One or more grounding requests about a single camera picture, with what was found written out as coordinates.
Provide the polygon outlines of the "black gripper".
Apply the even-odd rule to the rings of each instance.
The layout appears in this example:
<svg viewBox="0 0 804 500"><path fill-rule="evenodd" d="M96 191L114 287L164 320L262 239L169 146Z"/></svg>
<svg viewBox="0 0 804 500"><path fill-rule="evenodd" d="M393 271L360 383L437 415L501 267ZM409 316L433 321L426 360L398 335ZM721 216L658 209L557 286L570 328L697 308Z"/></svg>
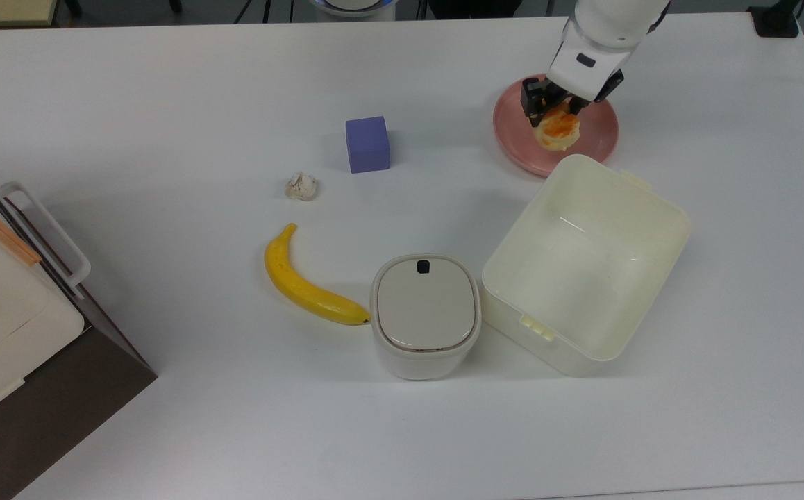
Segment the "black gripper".
<svg viewBox="0 0 804 500"><path fill-rule="evenodd" d="M598 95L593 99L586 99L574 94L570 94L566 89L554 82L548 82L545 78L526 77L521 82L520 104L524 115L527 117L532 128L537 128L548 113L549 106L558 106L561 102L568 101L568 111L577 116L583 108L592 103L601 103L614 92L624 80L622 70L615 71L606 79Z"/></svg>

